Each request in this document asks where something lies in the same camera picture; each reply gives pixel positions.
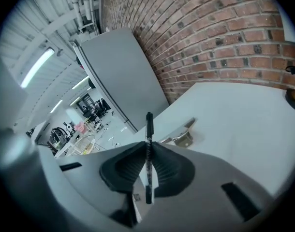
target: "ceiling light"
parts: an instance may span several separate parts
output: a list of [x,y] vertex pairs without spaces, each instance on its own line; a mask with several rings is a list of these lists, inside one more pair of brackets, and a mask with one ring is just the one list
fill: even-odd
[[76,98],[76,99],[74,100],[74,102],[72,102],[72,103],[70,104],[70,106],[72,106],[73,104],[75,104],[79,99],[80,99],[80,97]]
[[37,73],[37,71],[41,68],[41,66],[54,54],[54,50],[52,48],[48,48],[41,57],[35,62],[35,64],[32,66],[32,68],[29,70],[27,75],[25,76],[21,87],[26,88],[34,75]]
[[88,78],[89,78],[89,76],[85,77],[82,81],[78,82],[77,85],[75,85],[72,89],[75,89],[76,87],[78,87],[81,83],[83,83]]
[[62,102],[62,100],[60,100],[60,101],[55,105],[55,107],[52,109],[52,111],[51,111],[50,113],[54,112],[54,110],[59,106],[59,104],[61,104],[61,102]]

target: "floor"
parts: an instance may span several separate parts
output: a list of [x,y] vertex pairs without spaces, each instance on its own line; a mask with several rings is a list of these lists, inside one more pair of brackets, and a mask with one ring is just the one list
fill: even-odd
[[95,133],[96,147],[100,151],[123,146],[121,142],[133,135],[118,117],[111,115],[111,110],[101,120],[103,128]]

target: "table surface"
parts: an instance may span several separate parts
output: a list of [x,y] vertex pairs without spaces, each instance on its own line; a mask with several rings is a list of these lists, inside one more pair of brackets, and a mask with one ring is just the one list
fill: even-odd
[[[159,141],[191,117],[191,150],[217,156],[281,191],[295,166],[295,110],[281,89],[237,83],[196,83],[154,119]],[[145,128],[122,145],[145,140]]]

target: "black equipment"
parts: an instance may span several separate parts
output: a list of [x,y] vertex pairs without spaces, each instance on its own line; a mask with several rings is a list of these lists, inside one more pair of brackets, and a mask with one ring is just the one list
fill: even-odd
[[61,127],[53,128],[50,133],[50,142],[54,145],[57,150],[63,148],[65,144],[68,142],[67,133]]

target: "gray panel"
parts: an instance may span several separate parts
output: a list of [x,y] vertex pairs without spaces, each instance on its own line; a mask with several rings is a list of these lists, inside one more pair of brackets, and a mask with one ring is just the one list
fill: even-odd
[[[191,160],[196,168],[195,179],[180,194],[170,198],[155,198],[142,222],[140,231],[245,231],[250,229],[273,199],[254,180],[224,160],[174,145],[163,146]],[[243,217],[228,199],[221,185],[233,182],[262,210],[254,218]]]
[[144,127],[147,112],[156,117],[169,106],[129,29],[101,34],[81,47],[108,93],[138,130]]

